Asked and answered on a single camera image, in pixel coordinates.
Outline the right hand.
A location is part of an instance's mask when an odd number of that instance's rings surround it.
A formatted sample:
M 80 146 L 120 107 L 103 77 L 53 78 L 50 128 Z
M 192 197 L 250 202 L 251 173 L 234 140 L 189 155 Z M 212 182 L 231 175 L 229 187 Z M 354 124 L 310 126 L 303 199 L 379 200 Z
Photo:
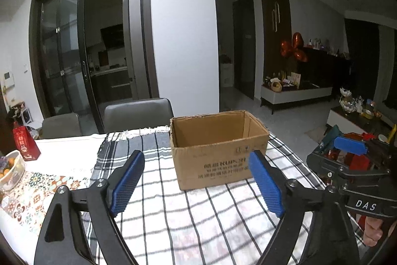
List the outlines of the right hand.
M 363 242 L 368 247 L 376 246 L 377 242 L 382 238 L 383 231 L 381 226 L 383 221 L 372 217 L 365 218 L 365 227 L 363 234 Z

